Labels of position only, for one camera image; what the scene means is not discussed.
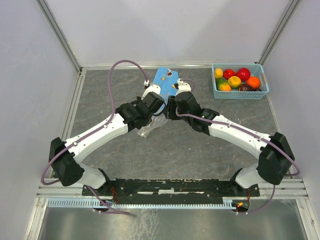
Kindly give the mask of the dark red purple fruit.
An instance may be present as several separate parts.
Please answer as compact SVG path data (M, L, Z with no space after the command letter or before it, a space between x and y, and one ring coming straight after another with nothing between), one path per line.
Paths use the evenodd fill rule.
M255 89L251 85L244 83L239 86L238 91L239 92L254 92Z

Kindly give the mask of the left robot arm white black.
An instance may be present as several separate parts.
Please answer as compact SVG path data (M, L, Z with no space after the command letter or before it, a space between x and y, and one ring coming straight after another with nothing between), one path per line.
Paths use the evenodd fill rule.
M64 187L75 183L93 188L99 195L111 189L109 177L99 168L92 168L82 161L102 145L134 129L147 126L165 103L155 92L133 102L119 106L106 120L89 130L62 141L59 137L50 143L49 164L58 182Z

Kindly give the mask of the green orange mango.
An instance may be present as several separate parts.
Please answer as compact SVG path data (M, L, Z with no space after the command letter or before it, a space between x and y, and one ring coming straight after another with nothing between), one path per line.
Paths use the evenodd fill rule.
M218 91L229 92L232 90L229 83L222 77L215 79L216 88Z

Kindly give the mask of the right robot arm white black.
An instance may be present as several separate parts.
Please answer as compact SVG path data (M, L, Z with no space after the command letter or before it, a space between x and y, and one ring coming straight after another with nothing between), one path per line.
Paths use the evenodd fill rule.
M228 141L257 159L253 165L240 169L229 183L231 193L236 196L261 182L279 185L295 160L282 133L269 135L232 122L217 111L202 108L189 91L169 96L166 118L183 120L194 131Z

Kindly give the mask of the clear zip top bag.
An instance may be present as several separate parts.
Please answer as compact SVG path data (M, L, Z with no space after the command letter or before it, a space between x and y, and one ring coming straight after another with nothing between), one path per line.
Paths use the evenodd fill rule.
M150 123L146 126L143 126L138 130L137 134L142 138L147 138L150 132L156 128L163 126L167 123L167 106L169 102L170 93L160 94L164 99L164 105L151 117Z

